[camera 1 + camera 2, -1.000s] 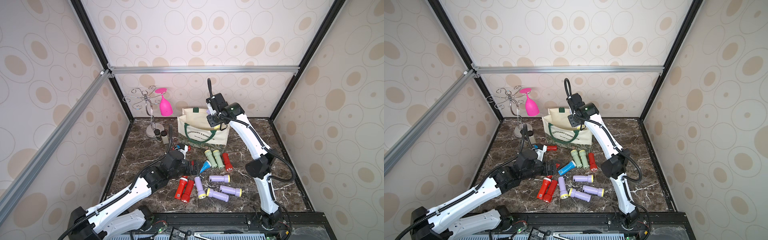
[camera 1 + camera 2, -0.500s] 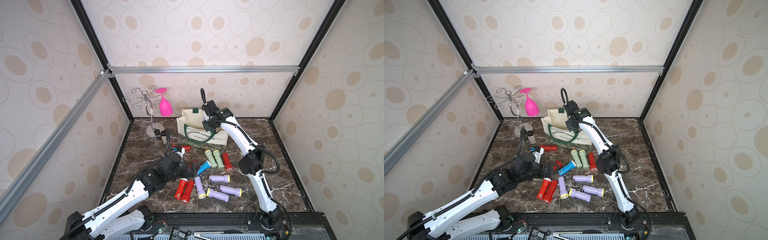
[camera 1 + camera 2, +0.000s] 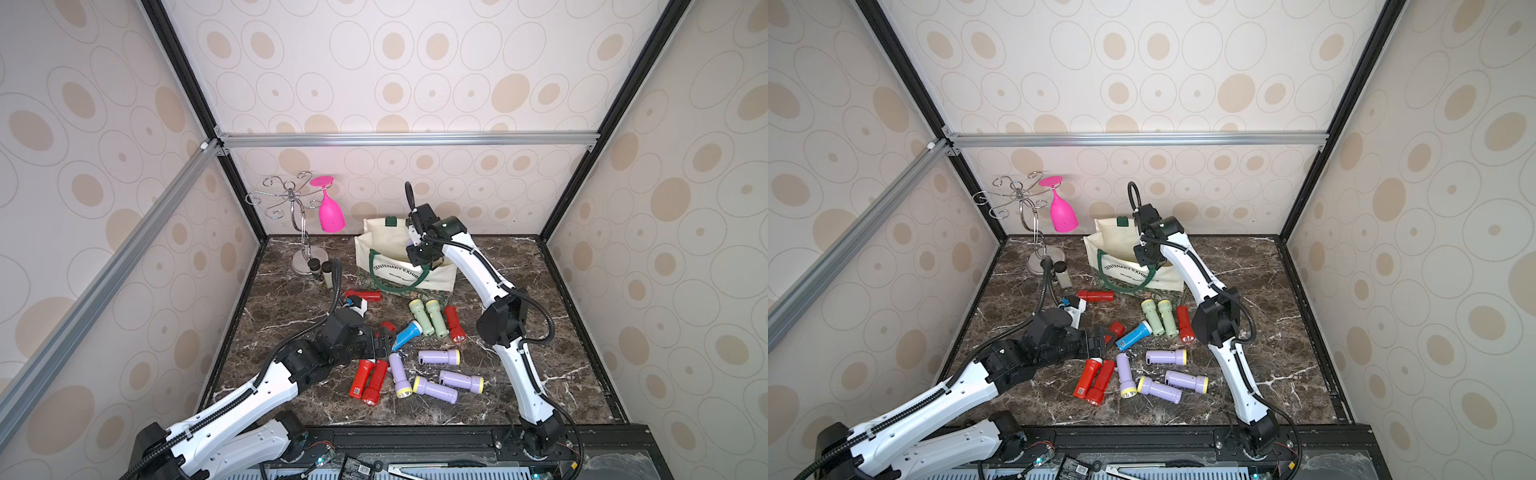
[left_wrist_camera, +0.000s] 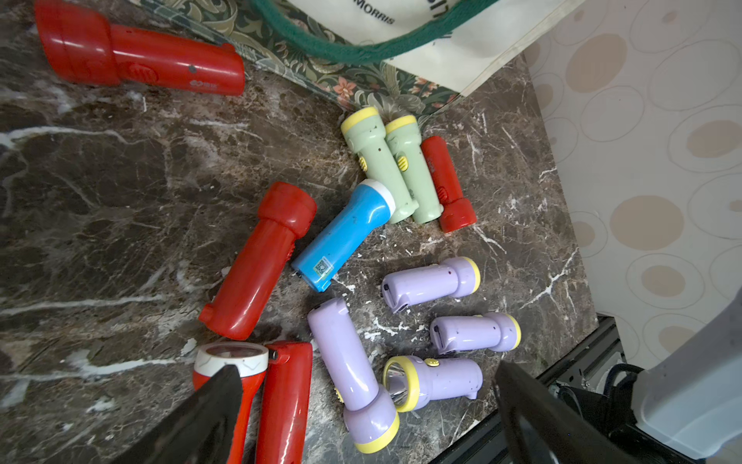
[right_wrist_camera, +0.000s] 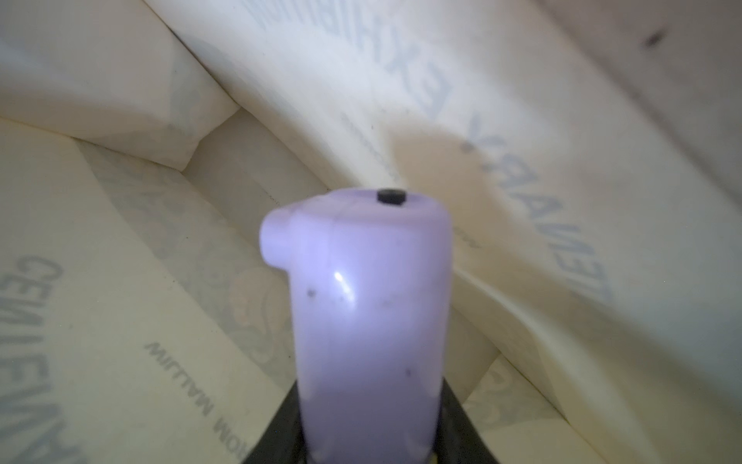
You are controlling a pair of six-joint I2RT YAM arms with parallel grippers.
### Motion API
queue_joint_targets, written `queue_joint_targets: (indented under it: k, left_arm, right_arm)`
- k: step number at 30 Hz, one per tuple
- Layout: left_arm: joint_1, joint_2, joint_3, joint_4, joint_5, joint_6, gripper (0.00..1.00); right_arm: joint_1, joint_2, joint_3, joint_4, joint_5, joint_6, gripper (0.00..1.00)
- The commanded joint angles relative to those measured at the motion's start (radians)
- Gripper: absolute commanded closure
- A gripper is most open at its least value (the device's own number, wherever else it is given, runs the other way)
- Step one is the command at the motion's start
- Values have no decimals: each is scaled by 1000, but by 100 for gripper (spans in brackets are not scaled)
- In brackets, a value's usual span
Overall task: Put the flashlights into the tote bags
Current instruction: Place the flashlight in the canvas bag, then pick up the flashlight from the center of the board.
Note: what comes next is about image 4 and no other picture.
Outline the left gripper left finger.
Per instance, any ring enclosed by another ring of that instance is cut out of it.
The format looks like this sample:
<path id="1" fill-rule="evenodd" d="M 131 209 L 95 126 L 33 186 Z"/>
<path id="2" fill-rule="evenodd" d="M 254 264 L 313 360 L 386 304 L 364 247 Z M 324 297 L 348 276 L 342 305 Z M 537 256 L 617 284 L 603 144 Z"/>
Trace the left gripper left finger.
<path id="1" fill-rule="evenodd" d="M 210 378 L 116 463 L 225 463 L 242 402 L 241 376 L 228 365 Z"/>

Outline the red flashlight bottom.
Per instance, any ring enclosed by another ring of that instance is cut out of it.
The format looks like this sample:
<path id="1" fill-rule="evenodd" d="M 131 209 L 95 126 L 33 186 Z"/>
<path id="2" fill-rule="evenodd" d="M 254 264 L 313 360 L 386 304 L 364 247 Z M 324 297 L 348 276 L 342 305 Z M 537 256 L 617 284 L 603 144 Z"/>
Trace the red flashlight bottom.
<path id="1" fill-rule="evenodd" d="M 255 461 L 303 461 L 310 398 L 313 350 L 308 342 L 277 341 L 268 346 Z"/>

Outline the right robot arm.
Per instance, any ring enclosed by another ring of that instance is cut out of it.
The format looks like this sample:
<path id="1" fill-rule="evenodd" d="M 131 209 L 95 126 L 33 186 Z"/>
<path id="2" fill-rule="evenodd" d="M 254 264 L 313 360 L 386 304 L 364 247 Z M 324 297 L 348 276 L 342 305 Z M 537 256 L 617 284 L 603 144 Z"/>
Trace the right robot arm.
<path id="1" fill-rule="evenodd" d="M 705 462 L 741 434 L 741 298 L 659 365 L 618 363 L 602 392 L 554 395 L 637 462 Z"/>

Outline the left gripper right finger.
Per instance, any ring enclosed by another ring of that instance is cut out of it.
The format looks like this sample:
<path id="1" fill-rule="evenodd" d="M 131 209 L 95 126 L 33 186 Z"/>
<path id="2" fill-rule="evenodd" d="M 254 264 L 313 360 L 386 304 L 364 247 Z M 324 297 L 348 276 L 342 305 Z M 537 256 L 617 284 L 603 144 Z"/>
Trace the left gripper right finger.
<path id="1" fill-rule="evenodd" d="M 500 363 L 496 384 L 508 453 L 515 463 L 635 461 L 515 363 Z"/>

